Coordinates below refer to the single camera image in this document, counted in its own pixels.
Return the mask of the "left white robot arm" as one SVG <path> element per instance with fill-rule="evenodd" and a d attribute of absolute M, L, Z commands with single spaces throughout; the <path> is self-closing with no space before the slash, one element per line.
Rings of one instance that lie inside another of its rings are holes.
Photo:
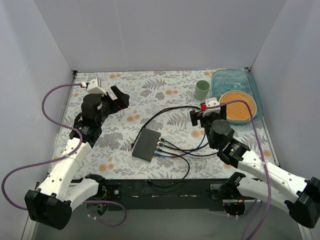
<path fill-rule="evenodd" d="M 24 197 L 31 220 L 62 230 L 69 222 L 72 212 L 83 203 L 98 206 L 103 215 L 108 206 L 110 192 L 104 185 L 105 178 L 89 174 L 75 186 L 71 186 L 81 162 L 90 153 L 102 133 L 106 118 L 129 106 L 130 96 L 115 85 L 111 87 L 116 98 L 99 87 L 88 90 L 83 98 L 81 112 L 76 116 L 61 160 L 35 190 Z"/>

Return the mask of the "black network switch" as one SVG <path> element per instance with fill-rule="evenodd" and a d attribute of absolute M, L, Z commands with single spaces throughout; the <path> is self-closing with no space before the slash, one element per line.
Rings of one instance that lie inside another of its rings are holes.
<path fill-rule="evenodd" d="M 151 162 L 160 138 L 160 132 L 143 128 L 132 151 L 132 156 Z"/>

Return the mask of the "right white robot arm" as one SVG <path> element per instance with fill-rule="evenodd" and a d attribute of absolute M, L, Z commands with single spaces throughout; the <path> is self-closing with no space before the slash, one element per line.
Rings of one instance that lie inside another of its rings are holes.
<path fill-rule="evenodd" d="M 268 204 L 288 211 L 300 225 L 313 229 L 320 219 L 320 180 L 294 175 L 257 155 L 234 138 L 234 129 L 226 120 L 227 105 L 202 104 L 200 111 L 190 111 L 193 126 L 205 130 L 209 147 L 217 150 L 219 159 L 227 165 L 249 173 L 260 181 L 245 176 L 226 186 L 227 195 L 237 199 L 241 195 L 265 200 Z"/>

